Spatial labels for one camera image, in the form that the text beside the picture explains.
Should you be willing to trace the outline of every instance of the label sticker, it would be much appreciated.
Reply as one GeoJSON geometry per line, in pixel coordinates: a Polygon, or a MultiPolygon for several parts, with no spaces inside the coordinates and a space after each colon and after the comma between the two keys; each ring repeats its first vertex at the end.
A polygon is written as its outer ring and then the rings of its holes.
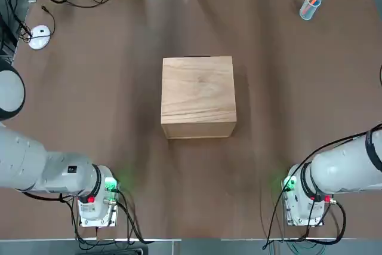
{"type": "Polygon", "coordinates": [[[67,167],[67,173],[77,173],[77,165],[69,165],[67,167]]]}

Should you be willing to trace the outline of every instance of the robotic arm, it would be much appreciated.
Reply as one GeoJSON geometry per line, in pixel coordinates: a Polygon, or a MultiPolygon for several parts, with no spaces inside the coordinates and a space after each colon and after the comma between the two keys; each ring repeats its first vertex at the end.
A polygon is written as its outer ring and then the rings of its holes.
{"type": "Polygon", "coordinates": [[[47,152],[39,142],[0,127],[0,187],[77,197],[82,226],[114,226],[116,180],[78,153],[47,152]]]}
{"type": "Polygon", "coordinates": [[[329,195],[382,189],[381,156],[382,133],[371,130],[364,136],[317,154],[297,172],[298,165],[294,165],[284,180],[284,185],[288,183],[284,192],[288,225],[314,226],[319,223],[324,203],[330,200],[329,195]]]}

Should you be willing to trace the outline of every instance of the brown mat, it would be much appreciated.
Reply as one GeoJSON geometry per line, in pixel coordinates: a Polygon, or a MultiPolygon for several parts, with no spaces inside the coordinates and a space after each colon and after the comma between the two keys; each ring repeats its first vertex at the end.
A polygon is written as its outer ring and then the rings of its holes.
{"type": "MultiPolygon", "coordinates": [[[[38,0],[28,25],[51,26],[46,5],[56,33],[41,51],[19,44],[27,102],[5,124],[48,150],[110,167],[134,197],[145,238],[265,238],[261,218],[267,229],[271,190],[275,200],[290,166],[381,120],[373,0],[324,0],[312,21],[298,15],[302,1],[111,0],[80,9],[38,0]],[[233,136],[167,141],[162,58],[204,55],[233,56],[233,136]]],[[[1,239],[73,237],[67,207],[16,191],[1,196],[1,239]]],[[[347,211],[346,237],[380,237],[380,192],[336,197],[347,211]]],[[[126,238],[125,222],[120,215],[100,236],[126,238]]],[[[311,235],[335,237],[332,218],[311,235]]],[[[281,237],[277,221],[272,236],[281,237]]]]}

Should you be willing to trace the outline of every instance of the pen holder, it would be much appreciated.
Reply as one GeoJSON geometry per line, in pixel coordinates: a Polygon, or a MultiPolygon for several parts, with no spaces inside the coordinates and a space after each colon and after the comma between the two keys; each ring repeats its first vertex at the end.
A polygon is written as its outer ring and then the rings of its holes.
{"type": "Polygon", "coordinates": [[[317,0],[314,4],[311,4],[309,0],[305,0],[303,6],[300,9],[300,16],[304,20],[310,20],[313,14],[316,12],[318,6],[321,5],[321,0],[317,0]]]}

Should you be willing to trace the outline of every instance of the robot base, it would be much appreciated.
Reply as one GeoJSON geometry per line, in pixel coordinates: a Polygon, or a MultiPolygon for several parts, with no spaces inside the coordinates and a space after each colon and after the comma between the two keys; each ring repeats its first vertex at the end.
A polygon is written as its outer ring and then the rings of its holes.
{"type": "MultiPolygon", "coordinates": [[[[297,165],[293,166],[288,175],[290,176],[297,165]]],[[[301,187],[300,172],[295,174],[295,185],[291,191],[285,191],[283,193],[284,199],[284,211],[287,219],[288,226],[316,226],[320,222],[324,213],[324,202],[315,202],[312,210],[312,215],[309,214],[312,209],[313,200],[308,198],[301,187]]]]}
{"type": "Polygon", "coordinates": [[[118,206],[116,193],[110,189],[118,189],[118,184],[112,172],[105,166],[99,165],[101,171],[101,188],[94,202],[83,204],[78,201],[79,215],[82,227],[114,227],[116,226],[118,206]]]}

